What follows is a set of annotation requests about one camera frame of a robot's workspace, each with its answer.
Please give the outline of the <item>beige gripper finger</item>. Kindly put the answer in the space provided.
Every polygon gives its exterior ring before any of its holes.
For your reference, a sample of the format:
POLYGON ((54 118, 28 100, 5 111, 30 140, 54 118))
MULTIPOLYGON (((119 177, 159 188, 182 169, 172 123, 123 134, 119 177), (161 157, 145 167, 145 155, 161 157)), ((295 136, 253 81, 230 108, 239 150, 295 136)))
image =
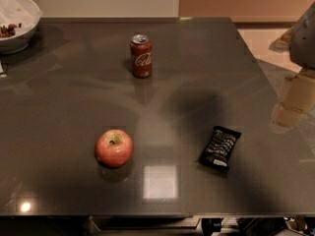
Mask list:
POLYGON ((286 108, 278 102, 271 115, 270 129, 276 134, 283 134, 292 129, 301 119, 303 113, 292 108, 286 108))

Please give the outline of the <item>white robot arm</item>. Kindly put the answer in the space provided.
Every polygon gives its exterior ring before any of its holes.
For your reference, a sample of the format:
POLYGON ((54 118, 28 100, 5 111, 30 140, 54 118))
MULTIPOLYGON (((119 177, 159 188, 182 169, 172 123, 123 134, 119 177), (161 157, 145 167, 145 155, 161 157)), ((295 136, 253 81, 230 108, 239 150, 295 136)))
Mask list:
POLYGON ((277 134, 290 130, 315 105, 315 2, 294 24, 288 50, 301 70, 283 80, 270 122, 277 134))

